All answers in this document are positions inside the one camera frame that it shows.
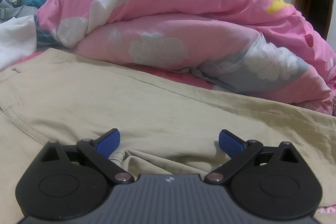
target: red spot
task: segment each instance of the red spot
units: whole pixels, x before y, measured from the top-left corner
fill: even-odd
[[[313,36],[311,34],[307,34],[307,35],[304,35],[303,37],[305,38],[307,45],[312,48],[314,46]]]

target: yellow spot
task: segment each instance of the yellow spot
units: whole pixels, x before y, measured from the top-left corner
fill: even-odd
[[[270,7],[267,9],[268,14],[275,14],[276,12],[280,11],[282,7],[288,7],[290,4],[284,2],[283,0],[274,0]]]

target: beige pants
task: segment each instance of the beige pants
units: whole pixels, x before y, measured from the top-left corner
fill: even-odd
[[[293,142],[336,204],[336,118],[307,109],[175,83],[50,49],[0,73],[0,223],[21,218],[14,190],[43,144],[74,144],[111,128],[121,144],[110,159],[140,173],[200,173],[229,158],[226,128],[264,145]],[[325,224],[336,214],[318,215]]]

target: floral blanket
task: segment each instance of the floral blanket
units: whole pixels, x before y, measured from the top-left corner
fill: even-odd
[[[283,0],[47,0],[35,19],[40,45],[332,114],[335,54]]]

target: triangular cutout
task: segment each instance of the triangular cutout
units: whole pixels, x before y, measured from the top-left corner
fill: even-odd
[[[48,151],[44,154],[41,161],[44,162],[44,161],[51,161],[51,160],[59,160],[59,156],[57,154],[55,147],[50,147]]]
[[[296,162],[298,163],[299,161],[297,160],[297,158],[295,157],[295,155],[293,154],[293,151],[289,148],[284,149],[281,157],[280,157],[281,161],[287,161],[287,162]]]

